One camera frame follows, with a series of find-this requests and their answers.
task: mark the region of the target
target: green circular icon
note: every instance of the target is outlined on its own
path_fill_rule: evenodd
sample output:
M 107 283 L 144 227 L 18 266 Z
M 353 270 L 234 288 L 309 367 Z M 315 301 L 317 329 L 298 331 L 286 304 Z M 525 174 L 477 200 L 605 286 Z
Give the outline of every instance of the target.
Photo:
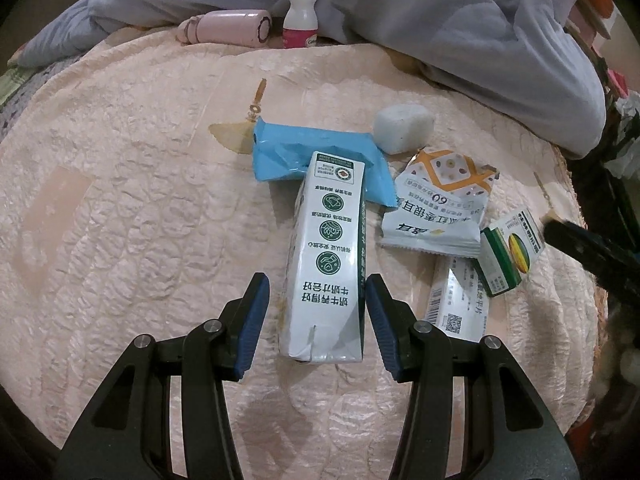
M 338 224 L 338 222 L 327 220 L 320 224 L 320 235 L 325 240 L 335 242 L 342 236 L 342 227 L 340 227 L 340 224 Z
M 325 251 L 318 254 L 316 258 L 316 267 L 323 274 L 335 274 L 340 270 L 340 258 L 335 253 Z
M 334 174 L 340 180 L 349 180 L 351 178 L 351 171 L 347 168 L 335 168 Z
M 329 211 L 340 211 L 342 206 L 344 206 L 344 202 L 340 195 L 336 195 L 335 193 L 327 193 L 322 197 L 322 205 L 327 208 Z

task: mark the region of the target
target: silver screw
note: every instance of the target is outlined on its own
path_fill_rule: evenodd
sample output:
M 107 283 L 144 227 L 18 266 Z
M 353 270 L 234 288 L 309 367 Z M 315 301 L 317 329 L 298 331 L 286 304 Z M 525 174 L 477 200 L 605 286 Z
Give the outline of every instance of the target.
M 495 335 L 488 335 L 484 338 L 484 344 L 493 350 L 497 350 L 502 346 L 502 341 L 500 341 Z
M 219 319 L 209 319 L 204 322 L 205 332 L 214 334 L 220 329 L 222 329 L 222 322 Z
M 416 332 L 420 332 L 421 334 L 428 334 L 431 332 L 431 323 L 428 321 L 416 321 L 414 323 L 414 329 Z
M 151 336 L 149 334 L 141 334 L 133 340 L 133 344 L 138 348 L 146 348 L 151 343 Z

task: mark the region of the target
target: blue package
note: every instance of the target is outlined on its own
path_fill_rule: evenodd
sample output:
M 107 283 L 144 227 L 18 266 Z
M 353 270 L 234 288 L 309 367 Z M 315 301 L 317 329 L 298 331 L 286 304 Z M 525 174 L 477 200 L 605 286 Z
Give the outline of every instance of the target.
M 388 207 L 398 207 L 389 167 L 371 134 L 284 126 L 265 123 L 258 117 L 254 127 L 256 180 L 302 179 L 313 152 L 331 153 L 364 162 L 365 199 Z

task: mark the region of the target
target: pink thermos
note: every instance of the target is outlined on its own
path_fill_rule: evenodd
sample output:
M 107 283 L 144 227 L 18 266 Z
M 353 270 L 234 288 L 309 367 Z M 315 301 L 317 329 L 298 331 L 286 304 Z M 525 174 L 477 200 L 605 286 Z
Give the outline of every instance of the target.
M 193 16 L 178 26 L 176 38 L 182 43 L 226 43 L 264 46 L 271 29 L 266 10 L 212 10 Z

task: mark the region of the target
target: qr code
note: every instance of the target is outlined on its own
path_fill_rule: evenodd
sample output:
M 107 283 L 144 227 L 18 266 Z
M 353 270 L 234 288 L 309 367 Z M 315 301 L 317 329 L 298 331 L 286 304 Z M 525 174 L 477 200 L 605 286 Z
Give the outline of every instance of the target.
M 460 333 L 460 326 L 462 325 L 462 318 L 455 314 L 447 314 L 447 327 L 445 330 L 453 334 Z

